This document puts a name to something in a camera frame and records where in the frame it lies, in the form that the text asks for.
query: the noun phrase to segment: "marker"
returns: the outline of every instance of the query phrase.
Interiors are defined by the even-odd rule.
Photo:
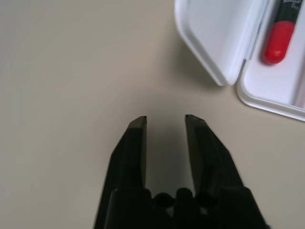
[[[280,1],[263,54],[263,61],[267,64],[280,63],[286,56],[303,0]]]

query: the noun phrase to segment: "white case lid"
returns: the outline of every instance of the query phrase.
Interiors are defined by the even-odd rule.
[[[176,0],[186,44],[215,82],[233,85],[249,60],[268,0]]]

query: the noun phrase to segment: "white plastic case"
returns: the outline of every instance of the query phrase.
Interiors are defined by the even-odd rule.
[[[305,7],[285,59],[261,61],[276,0],[176,0],[177,29],[219,86],[237,83],[240,99],[305,121]]]

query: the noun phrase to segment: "table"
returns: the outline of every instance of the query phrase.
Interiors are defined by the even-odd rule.
[[[304,227],[305,124],[218,87],[172,0],[0,3],[0,222],[88,229],[112,150],[148,117],[146,186],[193,189],[184,115],[207,121],[274,229]]]

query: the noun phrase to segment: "red cap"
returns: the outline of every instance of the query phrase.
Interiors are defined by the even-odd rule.
[[[276,64],[284,59],[294,30],[295,24],[290,21],[279,21],[272,26],[263,54],[266,63]]]

